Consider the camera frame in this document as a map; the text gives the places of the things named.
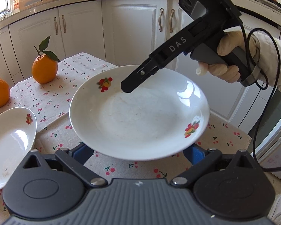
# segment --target black cable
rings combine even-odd
[[[255,32],[255,31],[263,31],[264,33],[266,33],[270,39],[272,40],[275,48],[276,48],[276,51],[277,51],[277,56],[278,56],[278,67],[277,67],[277,75],[276,75],[276,80],[275,80],[275,84],[274,84],[274,87],[273,87],[273,90],[270,94],[270,97],[268,99],[268,102],[266,103],[265,107],[264,107],[264,110],[260,116],[260,118],[258,119],[257,121],[257,126],[256,126],[256,130],[255,130],[255,133],[254,133],[254,138],[253,138],[253,158],[254,160],[258,163],[258,160],[256,158],[256,153],[255,153],[255,148],[256,148],[256,137],[257,137],[257,133],[258,133],[258,129],[259,129],[259,126],[260,126],[260,123],[262,121],[262,118],[266,112],[266,109],[269,105],[269,102],[270,100],[272,99],[273,97],[273,94],[275,93],[275,90],[276,90],[276,87],[277,87],[277,84],[278,84],[278,80],[279,80],[279,76],[280,76],[280,69],[281,69],[281,57],[280,57],[280,52],[279,52],[279,49],[278,49],[278,46],[277,46],[277,43],[276,41],[274,40],[274,38],[272,37],[272,35],[266,31],[265,29],[262,29],[262,28],[255,28],[255,29],[252,29],[249,34],[248,34],[248,37],[246,36],[246,33],[245,33],[245,30],[244,30],[244,27],[243,25],[241,25],[241,30],[242,30],[242,33],[243,33],[243,36],[244,36],[244,44],[245,44],[245,49],[246,49],[246,58],[247,58],[247,65],[248,65],[248,68],[250,70],[250,72],[252,73],[252,70],[250,68],[250,61],[252,62],[252,64],[255,66],[256,63],[254,62],[253,58],[252,58],[252,55],[250,53],[250,50],[249,50],[249,41],[250,41],[250,38],[252,36],[252,34]],[[268,87],[268,78],[267,76],[265,75],[265,73],[261,70],[260,73],[264,76],[265,80],[266,80],[266,86],[265,87],[261,87],[258,82],[256,81],[256,85],[262,89],[262,90],[265,90],[267,87]],[[281,171],[281,166],[280,167],[273,167],[273,168],[264,168],[262,166],[260,166],[262,168],[262,170],[264,172],[279,172]]]

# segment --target blue part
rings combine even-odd
[[[205,158],[206,150],[192,144],[190,147],[183,151],[184,156],[190,161],[191,164],[195,165]]]
[[[81,142],[78,148],[73,151],[72,157],[83,165],[88,159],[90,159],[93,153],[94,150]]]

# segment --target white plate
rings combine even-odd
[[[159,70],[132,93],[122,92],[121,81],[136,67],[99,73],[76,91],[70,105],[76,134],[93,150],[124,160],[153,160],[186,149],[208,124],[204,93],[169,69]]]
[[[0,189],[31,150],[37,132],[34,113],[25,107],[0,114]]]

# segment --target knife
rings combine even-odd
[[[38,1],[38,0],[31,0],[31,1],[28,1],[28,2],[25,3],[24,7],[27,7],[27,6],[33,4],[33,3],[36,2],[36,1]]]

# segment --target tablecloth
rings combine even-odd
[[[12,87],[10,100],[0,107],[0,114],[13,107],[27,107],[37,118],[34,148],[44,154],[54,153],[61,147],[71,149],[81,143],[69,119],[74,93],[89,78],[114,67],[86,53],[67,58],[58,64],[58,74],[50,83],[40,85],[29,78]],[[247,149],[250,141],[250,136],[211,114],[206,131],[195,144],[204,149],[216,147],[225,154],[234,154],[238,149]],[[110,182],[112,178],[170,180],[191,164],[182,152],[164,159],[138,162],[111,158],[95,151],[85,166]],[[4,190],[0,190],[0,224],[9,217],[2,192]]]

